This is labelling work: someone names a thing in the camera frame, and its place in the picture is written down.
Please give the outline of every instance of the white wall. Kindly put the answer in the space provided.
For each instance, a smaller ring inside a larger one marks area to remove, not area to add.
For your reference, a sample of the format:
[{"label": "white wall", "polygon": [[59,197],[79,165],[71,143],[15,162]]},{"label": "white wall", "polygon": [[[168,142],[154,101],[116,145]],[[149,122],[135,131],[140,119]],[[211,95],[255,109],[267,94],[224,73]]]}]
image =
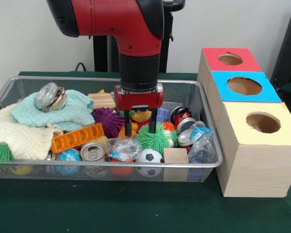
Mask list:
[{"label": "white wall", "polygon": [[[187,0],[174,13],[168,72],[197,72],[202,47],[248,47],[270,77],[291,0]],[[92,42],[58,30],[46,0],[0,0],[0,87],[20,71],[93,70]]]}]

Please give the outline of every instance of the wire mesh basket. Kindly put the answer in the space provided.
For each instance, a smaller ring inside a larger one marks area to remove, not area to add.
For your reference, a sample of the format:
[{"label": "wire mesh basket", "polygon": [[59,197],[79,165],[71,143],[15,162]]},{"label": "wire mesh basket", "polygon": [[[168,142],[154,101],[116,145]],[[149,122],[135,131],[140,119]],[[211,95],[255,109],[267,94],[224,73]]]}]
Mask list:
[{"label": "wire mesh basket", "polygon": [[[49,82],[65,89],[74,89],[85,95],[101,89],[111,92],[118,79],[61,78],[18,76],[10,79],[0,91],[0,109],[16,103]],[[187,106],[193,117],[199,116],[209,128],[214,128],[203,87],[193,81],[159,80],[164,86],[162,107],[170,112],[178,106]],[[111,163],[86,161],[14,160],[0,163],[3,179],[99,180],[99,181],[156,181],[203,182],[212,169],[222,162],[222,152],[216,132],[212,137],[216,156],[210,164],[173,163]]]}]

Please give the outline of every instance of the table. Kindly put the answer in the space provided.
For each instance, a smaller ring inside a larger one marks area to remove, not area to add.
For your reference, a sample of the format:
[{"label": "table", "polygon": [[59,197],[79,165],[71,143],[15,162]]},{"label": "table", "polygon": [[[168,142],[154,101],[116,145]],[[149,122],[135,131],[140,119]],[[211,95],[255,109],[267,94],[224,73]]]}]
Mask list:
[{"label": "table", "polygon": [[[20,75],[118,77],[96,72]],[[195,80],[196,74],[162,74]],[[223,198],[215,170],[204,183],[0,180],[4,232],[291,233],[284,199]]]}]

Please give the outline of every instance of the yellow box top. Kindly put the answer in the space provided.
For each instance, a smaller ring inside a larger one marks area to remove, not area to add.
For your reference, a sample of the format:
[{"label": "yellow box top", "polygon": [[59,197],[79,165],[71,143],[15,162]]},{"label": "yellow box top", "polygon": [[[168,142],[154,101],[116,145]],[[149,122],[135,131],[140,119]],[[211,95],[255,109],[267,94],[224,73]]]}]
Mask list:
[{"label": "yellow box top", "polygon": [[291,146],[291,114],[285,103],[224,102],[224,106],[240,144]]}]

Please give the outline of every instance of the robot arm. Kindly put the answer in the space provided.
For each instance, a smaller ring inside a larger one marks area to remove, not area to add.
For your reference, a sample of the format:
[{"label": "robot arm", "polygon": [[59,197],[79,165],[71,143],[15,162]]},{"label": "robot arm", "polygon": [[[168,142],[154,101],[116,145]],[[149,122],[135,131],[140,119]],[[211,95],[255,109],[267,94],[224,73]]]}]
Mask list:
[{"label": "robot arm", "polygon": [[156,87],[164,30],[161,0],[47,1],[63,34],[115,37],[123,89],[144,92]]}]

